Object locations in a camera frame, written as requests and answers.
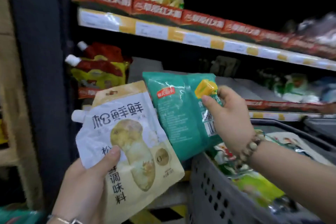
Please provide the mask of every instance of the red logo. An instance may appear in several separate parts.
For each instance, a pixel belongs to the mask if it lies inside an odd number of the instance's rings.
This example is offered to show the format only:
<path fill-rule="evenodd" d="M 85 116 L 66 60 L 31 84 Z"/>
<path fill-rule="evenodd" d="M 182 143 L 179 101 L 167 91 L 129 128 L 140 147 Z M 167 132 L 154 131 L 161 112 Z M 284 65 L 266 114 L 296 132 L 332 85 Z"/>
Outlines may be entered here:
<path fill-rule="evenodd" d="M 166 87 L 162 90 L 159 90 L 156 95 L 158 98 L 163 98 L 165 96 L 173 95 L 175 94 L 175 88 L 174 87 Z"/>

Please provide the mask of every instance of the silver bracelet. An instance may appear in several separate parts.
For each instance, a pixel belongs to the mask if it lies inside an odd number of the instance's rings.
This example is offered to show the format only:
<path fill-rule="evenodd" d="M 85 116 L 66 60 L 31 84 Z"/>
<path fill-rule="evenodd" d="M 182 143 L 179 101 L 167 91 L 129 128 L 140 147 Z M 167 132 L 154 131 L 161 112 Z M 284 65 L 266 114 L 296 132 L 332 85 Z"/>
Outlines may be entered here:
<path fill-rule="evenodd" d="M 51 219 L 55 219 L 55 220 L 58 220 L 58 221 L 60 221 L 60 222 L 63 222 L 64 224 L 83 224 L 82 222 L 80 222 L 80 221 L 77 220 L 77 219 L 73 219 L 72 221 L 67 221 L 67 220 L 62 219 L 62 218 L 60 218 L 60 217 L 58 217 L 58 216 L 56 216 L 56 215 L 53 215 L 53 214 L 49 215 L 49 216 L 48 216 L 48 219 L 49 219 L 49 220 L 51 220 Z"/>

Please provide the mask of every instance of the person's left hand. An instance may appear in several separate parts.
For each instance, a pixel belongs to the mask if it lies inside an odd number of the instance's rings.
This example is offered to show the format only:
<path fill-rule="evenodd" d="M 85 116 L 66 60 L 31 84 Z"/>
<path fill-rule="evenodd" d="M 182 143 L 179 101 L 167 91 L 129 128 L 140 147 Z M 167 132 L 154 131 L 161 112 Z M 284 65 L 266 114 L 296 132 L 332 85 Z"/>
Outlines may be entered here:
<path fill-rule="evenodd" d="M 120 148 L 113 146 L 95 166 L 85 169 L 77 159 L 66 171 L 52 214 L 89 224 L 102 198 L 105 176 L 117 165 Z"/>

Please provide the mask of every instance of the white and beige pouch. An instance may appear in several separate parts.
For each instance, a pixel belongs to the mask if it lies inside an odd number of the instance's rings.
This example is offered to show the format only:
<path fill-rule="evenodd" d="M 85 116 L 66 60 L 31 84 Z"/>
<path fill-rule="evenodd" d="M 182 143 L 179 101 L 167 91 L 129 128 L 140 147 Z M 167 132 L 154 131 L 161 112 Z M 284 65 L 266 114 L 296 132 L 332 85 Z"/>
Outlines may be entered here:
<path fill-rule="evenodd" d="M 106 176 L 105 223 L 122 223 L 183 178 L 144 81 L 99 91 L 82 122 L 76 143 L 84 167 L 97 164 L 113 145 L 121 149 Z"/>

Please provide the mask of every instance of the green and white package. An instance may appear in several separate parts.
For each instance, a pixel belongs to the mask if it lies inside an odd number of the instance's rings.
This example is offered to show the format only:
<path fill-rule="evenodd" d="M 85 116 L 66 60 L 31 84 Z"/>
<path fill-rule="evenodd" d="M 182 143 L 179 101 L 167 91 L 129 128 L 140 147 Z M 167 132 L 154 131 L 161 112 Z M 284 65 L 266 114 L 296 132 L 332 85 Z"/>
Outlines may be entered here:
<path fill-rule="evenodd" d="M 180 161 L 222 142 L 202 95 L 217 96 L 214 74 L 143 72 L 159 121 Z"/>

